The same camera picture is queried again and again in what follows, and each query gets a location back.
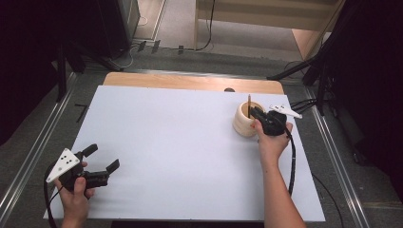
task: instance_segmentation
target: wire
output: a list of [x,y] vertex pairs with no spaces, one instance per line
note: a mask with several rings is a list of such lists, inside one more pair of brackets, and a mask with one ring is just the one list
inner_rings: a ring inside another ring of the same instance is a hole
[[114,64],[116,67],[120,67],[120,68],[128,68],[128,67],[130,67],[130,66],[133,64],[133,55],[131,54],[131,51],[132,51],[134,48],[136,48],[136,47],[137,47],[137,46],[132,47],[132,48],[130,49],[130,51],[128,52],[128,54],[130,55],[130,64],[129,64],[129,65],[127,65],[127,66],[120,66],[120,65],[118,65],[117,63],[113,62],[112,59],[109,59],[109,62],[112,63],[112,64]]
[[51,228],[57,228],[56,222],[54,221],[53,215],[51,214],[51,209],[50,209],[50,203],[53,200],[53,198],[59,193],[56,193],[55,196],[53,196],[51,198],[51,200],[49,200],[48,198],[48,183],[47,183],[47,178],[48,175],[51,171],[51,169],[53,168],[53,166],[56,164],[57,161],[54,161],[47,169],[47,171],[45,172],[45,176],[44,176],[44,195],[45,195],[45,204],[47,206],[47,210],[48,210],[48,223],[50,225]]
[[329,194],[329,197],[332,199],[333,203],[335,204],[336,210],[338,212],[338,216],[340,217],[341,227],[344,228],[343,216],[341,216],[340,208],[338,208],[335,198],[333,198],[332,194],[330,193],[329,189],[325,186],[325,184],[317,176],[315,176],[314,173],[311,173],[311,174],[312,174],[312,177],[314,177],[323,186],[323,188],[326,190],[326,192]]
[[208,30],[208,32],[209,32],[208,41],[207,41],[207,43],[205,44],[204,47],[198,48],[198,49],[196,49],[196,51],[198,51],[198,50],[203,50],[203,49],[207,48],[208,45],[210,45],[211,36],[212,36],[212,27],[213,27],[214,7],[215,7],[215,6],[216,6],[216,0],[213,0],[213,7],[211,8],[211,15],[210,15],[210,30]]
[[[329,100],[323,100],[323,103],[329,103],[329,102],[330,102]],[[291,108],[294,111],[298,112],[299,114],[302,114],[303,112],[305,112],[306,110],[317,104],[318,104],[317,99],[308,99],[300,102],[290,103]]]
[[292,158],[291,158],[291,176],[290,176],[290,183],[288,184],[288,193],[290,196],[293,195],[293,190],[294,190],[294,181],[296,180],[296,146],[294,145],[294,139],[293,136],[291,135],[291,132],[287,129],[287,127],[284,127],[285,133],[287,134],[288,138],[291,140],[291,148],[292,148]]
[[144,24],[142,24],[142,25],[137,25],[137,27],[143,27],[143,26],[145,26],[145,25],[147,25],[147,24],[148,24],[148,19],[147,19],[146,17],[144,17],[144,16],[140,16],[140,18],[144,18],[144,19],[145,19],[145,23],[144,23]]
[[53,199],[54,199],[57,195],[59,195],[60,191],[62,191],[63,188],[64,188],[64,186],[62,186],[62,187],[57,191],[57,193],[55,193],[54,196],[50,199],[50,201],[49,201],[49,206],[50,206],[51,202],[53,201]]
[[285,71],[285,70],[287,69],[287,67],[288,67],[290,64],[293,64],[293,63],[303,63],[303,62],[304,62],[304,61],[292,61],[292,62],[289,62],[287,65],[284,66],[283,71]]

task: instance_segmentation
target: person's wrist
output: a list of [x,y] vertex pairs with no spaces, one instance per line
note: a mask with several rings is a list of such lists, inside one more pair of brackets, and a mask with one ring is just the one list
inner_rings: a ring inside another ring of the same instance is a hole
[[62,228],[81,228],[85,222],[86,220],[82,218],[64,217]]

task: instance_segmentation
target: black equipment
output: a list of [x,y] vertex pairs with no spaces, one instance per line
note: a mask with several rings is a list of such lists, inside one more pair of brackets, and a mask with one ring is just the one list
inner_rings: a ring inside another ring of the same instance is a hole
[[86,189],[107,186],[109,175],[119,168],[119,160],[116,160],[112,164],[110,164],[106,168],[106,171],[94,173],[84,171],[84,168],[81,165],[81,162],[83,161],[83,156],[88,157],[97,149],[97,144],[92,144],[91,146],[83,150],[83,152],[76,153],[75,156],[80,160],[80,163],[78,163],[73,168],[68,170],[65,174],[59,177],[59,181],[68,191],[74,190],[74,182],[79,177],[84,177],[86,179]]

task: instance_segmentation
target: finger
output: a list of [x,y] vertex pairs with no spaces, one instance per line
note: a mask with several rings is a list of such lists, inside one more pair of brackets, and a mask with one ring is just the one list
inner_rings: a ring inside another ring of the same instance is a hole
[[255,119],[255,129],[258,132],[258,135],[262,135],[263,133],[263,126],[261,125],[260,121],[258,119]]
[[74,195],[83,195],[86,191],[86,179],[80,177],[74,182]]
[[89,199],[95,195],[95,188],[90,188],[86,190],[86,197]]
[[287,129],[288,129],[288,131],[290,131],[290,133],[293,131],[293,124],[292,123],[287,122],[285,124],[285,127],[287,127]]
[[59,181],[59,179],[55,179],[53,183],[54,185],[56,185],[57,189],[60,190],[60,188],[62,187],[62,183]]

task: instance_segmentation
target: white table surface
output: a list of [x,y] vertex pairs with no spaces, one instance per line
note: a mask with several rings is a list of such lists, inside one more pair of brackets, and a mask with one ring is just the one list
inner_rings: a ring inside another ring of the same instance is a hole
[[[257,138],[232,126],[246,93],[184,89],[98,87],[76,142],[77,152],[93,143],[88,171],[121,167],[90,200],[90,219],[264,220]],[[289,104],[285,95],[251,94],[252,101]],[[297,171],[293,201],[306,221],[325,220],[297,126]],[[280,170],[288,185],[291,144]],[[60,199],[51,204],[63,217]]]

